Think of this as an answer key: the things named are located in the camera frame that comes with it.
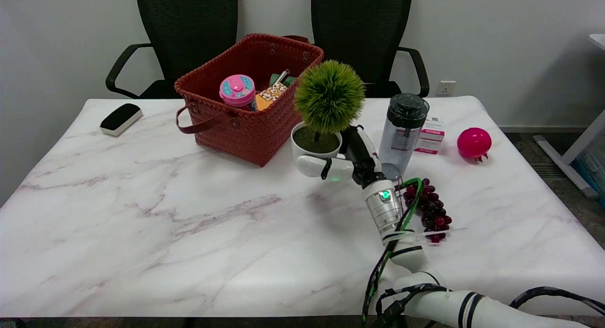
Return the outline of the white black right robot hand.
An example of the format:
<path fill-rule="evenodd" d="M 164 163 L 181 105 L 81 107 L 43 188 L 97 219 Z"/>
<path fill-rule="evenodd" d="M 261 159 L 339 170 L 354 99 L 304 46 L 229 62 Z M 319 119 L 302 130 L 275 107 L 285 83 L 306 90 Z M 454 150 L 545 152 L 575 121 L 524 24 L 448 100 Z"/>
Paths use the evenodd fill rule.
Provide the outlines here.
<path fill-rule="evenodd" d="M 333 134 L 338 139 L 338 146 L 328 152 L 309 150 L 301 138 L 296 139 L 297 133 L 303 129 L 307 126 L 301 122 L 290 132 L 294 166 L 303 175 L 334 182 L 353 180 L 363 189 L 387 179 L 363 126 L 348 126 L 344 131 Z"/>

